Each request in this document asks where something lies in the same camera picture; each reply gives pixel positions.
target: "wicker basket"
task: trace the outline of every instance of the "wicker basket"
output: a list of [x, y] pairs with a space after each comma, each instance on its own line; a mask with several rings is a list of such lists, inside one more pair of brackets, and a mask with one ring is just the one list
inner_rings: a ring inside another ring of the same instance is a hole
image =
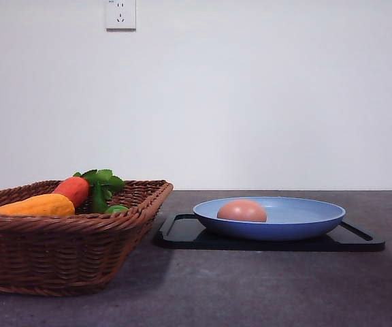
[[[0, 206], [50, 193], [59, 183], [5, 189]], [[88, 214], [88, 201], [66, 218], [0, 215], [0, 292], [71, 296], [103, 290], [172, 188], [166, 181], [127, 181], [109, 205], [129, 210], [112, 215]]]

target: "dark table surface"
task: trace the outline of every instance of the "dark table surface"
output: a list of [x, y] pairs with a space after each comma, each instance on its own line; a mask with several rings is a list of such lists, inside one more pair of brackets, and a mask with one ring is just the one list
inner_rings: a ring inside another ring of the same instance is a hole
[[[368, 253], [165, 249], [166, 217], [233, 196], [338, 204], [386, 240]], [[107, 289], [68, 298], [0, 294], [8, 326], [392, 326], [392, 191], [173, 191]]]

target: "blue bowl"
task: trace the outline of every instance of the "blue bowl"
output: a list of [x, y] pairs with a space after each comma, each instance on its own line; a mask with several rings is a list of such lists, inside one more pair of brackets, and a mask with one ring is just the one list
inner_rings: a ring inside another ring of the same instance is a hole
[[[266, 222], [217, 218], [219, 208], [231, 200], [258, 202], [267, 213]], [[335, 204], [284, 197], [241, 197], [202, 202], [193, 208], [209, 231], [251, 240], [301, 240], [322, 236], [337, 227], [346, 211]]]

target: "outlet faceplate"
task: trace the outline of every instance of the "outlet faceplate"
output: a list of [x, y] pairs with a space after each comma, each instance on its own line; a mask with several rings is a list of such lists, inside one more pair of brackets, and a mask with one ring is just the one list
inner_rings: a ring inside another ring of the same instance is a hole
[[105, 0], [107, 31], [135, 30], [135, 0]]

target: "brown egg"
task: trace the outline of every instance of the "brown egg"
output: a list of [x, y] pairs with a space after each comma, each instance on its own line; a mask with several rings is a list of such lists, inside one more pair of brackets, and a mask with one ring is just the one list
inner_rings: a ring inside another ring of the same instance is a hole
[[222, 205], [217, 218], [240, 221], [266, 222], [267, 213], [257, 202], [247, 199], [231, 200]]

